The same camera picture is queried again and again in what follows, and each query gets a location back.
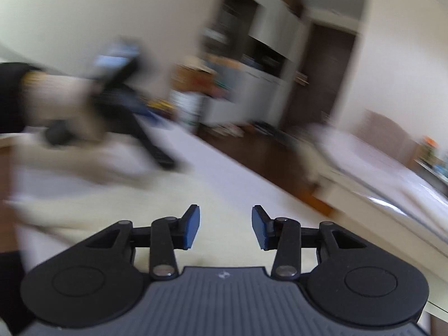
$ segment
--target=circular black cover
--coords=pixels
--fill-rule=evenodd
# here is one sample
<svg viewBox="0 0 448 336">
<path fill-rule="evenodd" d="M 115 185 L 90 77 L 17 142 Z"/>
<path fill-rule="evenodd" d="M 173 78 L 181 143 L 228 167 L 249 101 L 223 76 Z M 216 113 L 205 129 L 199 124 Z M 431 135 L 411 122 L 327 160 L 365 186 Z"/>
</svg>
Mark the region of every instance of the circular black cover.
<svg viewBox="0 0 448 336">
<path fill-rule="evenodd" d="M 313 269 L 308 295 L 333 318 L 359 326 L 415 319 L 429 294 L 420 271 L 381 249 L 345 249 Z"/>
<path fill-rule="evenodd" d="M 110 249 L 71 249 L 31 270 L 23 302 L 39 319 L 64 328 L 94 326 L 127 312 L 143 277 Z"/>
</svg>

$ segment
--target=beige wall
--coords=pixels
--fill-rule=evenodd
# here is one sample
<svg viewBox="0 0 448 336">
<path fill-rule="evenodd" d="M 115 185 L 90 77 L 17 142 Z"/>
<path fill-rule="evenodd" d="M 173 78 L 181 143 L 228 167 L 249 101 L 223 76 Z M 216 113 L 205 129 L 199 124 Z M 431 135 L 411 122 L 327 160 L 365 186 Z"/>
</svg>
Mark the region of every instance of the beige wall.
<svg viewBox="0 0 448 336">
<path fill-rule="evenodd" d="M 117 35 L 139 38 L 154 73 L 140 83 L 169 89 L 171 66 L 198 52 L 199 33 L 218 0 L 0 0 L 0 43 L 71 75 Z"/>
<path fill-rule="evenodd" d="M 352 130 L 371 109 L 447 151 L 448 8 L 436 0 L 367 0 L 366 7 L 335 125 Z"/>
</svg>

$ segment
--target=gray ribbed panel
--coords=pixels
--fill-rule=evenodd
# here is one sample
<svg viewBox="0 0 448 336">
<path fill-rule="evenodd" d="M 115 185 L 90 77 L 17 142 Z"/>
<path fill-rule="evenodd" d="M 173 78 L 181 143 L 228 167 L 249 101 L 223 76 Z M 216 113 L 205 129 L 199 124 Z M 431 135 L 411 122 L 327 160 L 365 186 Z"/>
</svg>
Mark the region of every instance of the gray ribbed panel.
<svg viewBox="0 0 448 336">
<path fill-rule="evenodd" d="M 120 318 L 82 330 L 34 323 L 23 336 L 422 336 L 414 324 L 367 331 L 339 325 L 312 308 L 299 288 L 264 268 L 187 267 L 157 282 Z"/>
</svg>

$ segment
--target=upper cabinet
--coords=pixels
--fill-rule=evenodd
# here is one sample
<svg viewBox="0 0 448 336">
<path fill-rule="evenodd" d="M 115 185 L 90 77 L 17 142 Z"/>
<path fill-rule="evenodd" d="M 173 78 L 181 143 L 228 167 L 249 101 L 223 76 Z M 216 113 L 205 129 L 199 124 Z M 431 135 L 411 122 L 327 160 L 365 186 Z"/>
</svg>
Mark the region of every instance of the upper cabinet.
<svg viewBox="0 0 448 336">
<path fill-rule="evenodd" d="M 254 0 L 258 3 L 249 35 L 284 57 L 290 54 L 300 20 L 282 0 Z"/>
</svg>

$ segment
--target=door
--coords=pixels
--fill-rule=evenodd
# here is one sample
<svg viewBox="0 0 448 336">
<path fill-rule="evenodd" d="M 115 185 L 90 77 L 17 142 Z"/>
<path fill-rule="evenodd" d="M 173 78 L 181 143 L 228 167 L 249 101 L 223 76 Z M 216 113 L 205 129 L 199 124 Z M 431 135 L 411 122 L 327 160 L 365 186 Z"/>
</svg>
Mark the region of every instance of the door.
<svg viewBox="0 0 448 336">
<path fill-rule="evenodd" d="M 346 72 L 355 35 L 314 25 L 301 73 L 293 85 L 281 128 L 324 123 L 330 115 Z"/>
</svg>

